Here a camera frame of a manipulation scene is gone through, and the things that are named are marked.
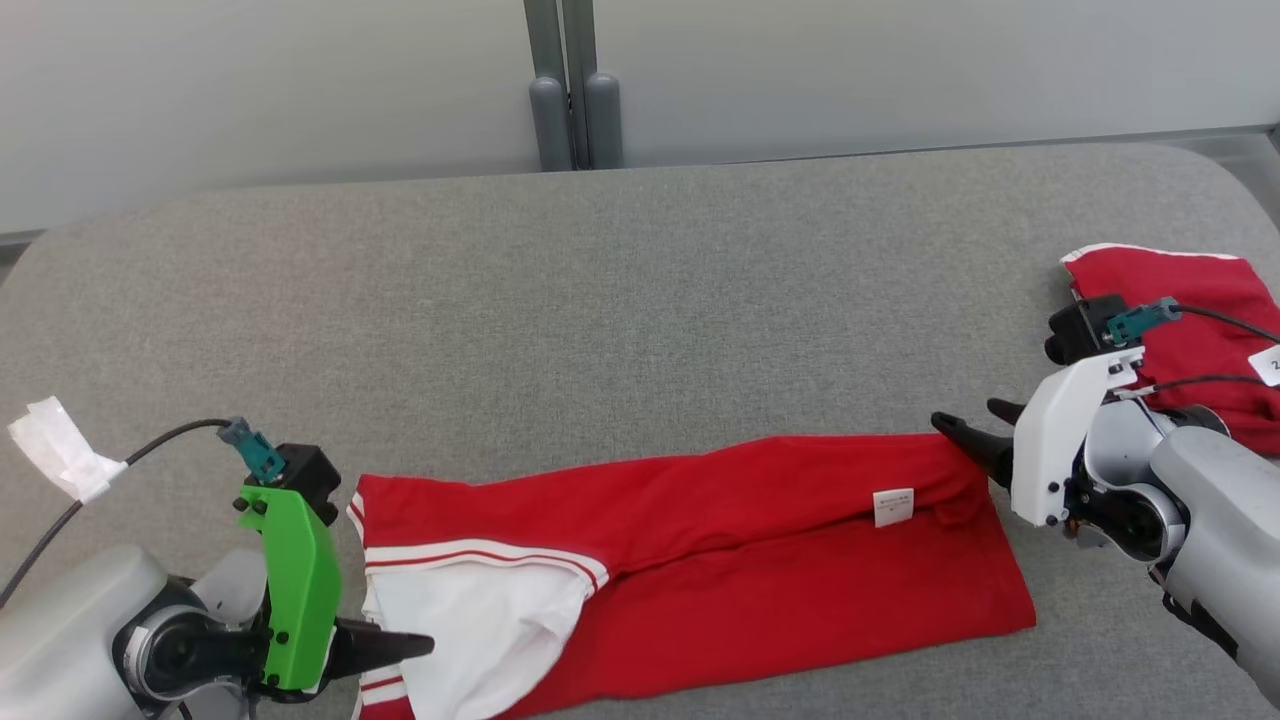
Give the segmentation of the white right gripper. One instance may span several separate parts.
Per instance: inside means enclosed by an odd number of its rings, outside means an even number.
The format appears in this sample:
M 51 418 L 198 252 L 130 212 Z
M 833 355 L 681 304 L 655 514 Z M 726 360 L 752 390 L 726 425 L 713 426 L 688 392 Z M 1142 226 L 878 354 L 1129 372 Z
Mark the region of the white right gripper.
M 1068 516 L 1065 482 L 1107 392 L 1137 383 L 1144 347 L 1084 357 L 1044 378 L 1030 400 L 988 398 L 987 411 L 1014 436 L 980 430 L 960 416 L 932 413 L 931 424 L 992 482 L 1010 488 L 1011 510 L 1033 527 Z

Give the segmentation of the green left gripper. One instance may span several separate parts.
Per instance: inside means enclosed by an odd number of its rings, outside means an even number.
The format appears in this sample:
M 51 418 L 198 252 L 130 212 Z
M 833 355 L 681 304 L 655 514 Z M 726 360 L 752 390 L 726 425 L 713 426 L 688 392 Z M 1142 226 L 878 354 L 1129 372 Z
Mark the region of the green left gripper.
M 332 680 L 435 650 L 430 635 L 335 620 L 343 584 L 330 532 L 337 506 L 328 498 L 314 509 L 296 489 L 262 486 L 243 486 L 239 497 L 247 503 L 239 524 L 259 533 L 265 557 L 262 624 L 269 638 L 262 674 L 268 688 L 314 693 L 323 684 L 329 648 Z

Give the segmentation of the red shirt with white sleeves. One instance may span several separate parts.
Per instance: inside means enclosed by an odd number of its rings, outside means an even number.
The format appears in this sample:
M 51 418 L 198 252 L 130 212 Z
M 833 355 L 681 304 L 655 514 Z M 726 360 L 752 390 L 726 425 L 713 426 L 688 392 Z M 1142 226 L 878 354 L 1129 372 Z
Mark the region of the red shirt with white sleeves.
M 365 475 L 364 616 L 430 635 L 351 720 L 525 720 L 1036 625 L 937 434 L 794 436 L 486 486 Z

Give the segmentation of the red shorts with white trim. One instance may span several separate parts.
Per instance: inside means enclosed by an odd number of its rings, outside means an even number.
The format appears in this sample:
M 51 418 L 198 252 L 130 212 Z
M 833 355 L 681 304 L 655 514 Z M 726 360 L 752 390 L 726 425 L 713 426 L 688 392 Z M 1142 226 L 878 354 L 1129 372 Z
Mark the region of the red shorts with white trim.
M 1134 307 L 1172 297 L 1181 306 L 1179 322 L 1142 340 L 1138 386 L 1155 387 L 1149 407 L 1206 406 L 1247 448 L 1280 457 L 1280 387 L 1267 387 L 1247 361 L 1280 345 L 1280 306 L 1247 260 L 1096 243 L 1061 263 L 1082 299 L 1117 293 Z

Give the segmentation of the grey fabric sofa seat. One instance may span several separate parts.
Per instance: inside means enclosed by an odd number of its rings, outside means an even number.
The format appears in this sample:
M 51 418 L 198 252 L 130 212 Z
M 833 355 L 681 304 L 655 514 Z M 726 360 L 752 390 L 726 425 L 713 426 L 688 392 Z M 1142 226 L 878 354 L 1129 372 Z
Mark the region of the grey fabric sofa seat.
M 193 579 L 261 550 L 239 503 L 260 484 L 216 436 L 234 416 L 340 474 L 338 614 L 364 620 L 365 475 L 943 437 L 932 413 L 1011 436 L 987 400 L 1064 368 L 1048 319 L 1082 297 L 1061 260 L 1096 243 L 1242 258 L 1280 306 L 1263 209 L 1158 145 L 246 190 L 50 231 L 0 283 L 0 605 L 115 547 Z M 90 503 L 9 434 L 50 396 L 129 465 Z M 1034 626 L 584 720 L 1280 720 L 1144 565 L 987 480 Z

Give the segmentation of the white tape flag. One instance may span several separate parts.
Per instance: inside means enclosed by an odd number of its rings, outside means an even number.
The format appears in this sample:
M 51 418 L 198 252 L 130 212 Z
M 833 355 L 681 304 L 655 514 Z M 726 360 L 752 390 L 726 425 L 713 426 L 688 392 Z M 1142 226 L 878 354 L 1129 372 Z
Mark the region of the white tape flag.
M 81 503 L 105 495 L 129 468 L 127 462 L 95 452 L 55 396 L 29 404 L 27 413 L 8 430 L 41 474 Z

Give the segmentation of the grey partition post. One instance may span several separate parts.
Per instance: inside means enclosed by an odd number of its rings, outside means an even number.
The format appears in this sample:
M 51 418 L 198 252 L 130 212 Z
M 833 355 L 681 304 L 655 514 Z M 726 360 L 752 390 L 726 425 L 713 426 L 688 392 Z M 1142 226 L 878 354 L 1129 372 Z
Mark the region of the grey partition post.
M 534 79 L 527 92 L 543 172 L 575 169 L 558 0 L 524 0 Z
M 558 0 L 577 170 L 625 167 L 621 87 L 600 70 L 593 0 Z

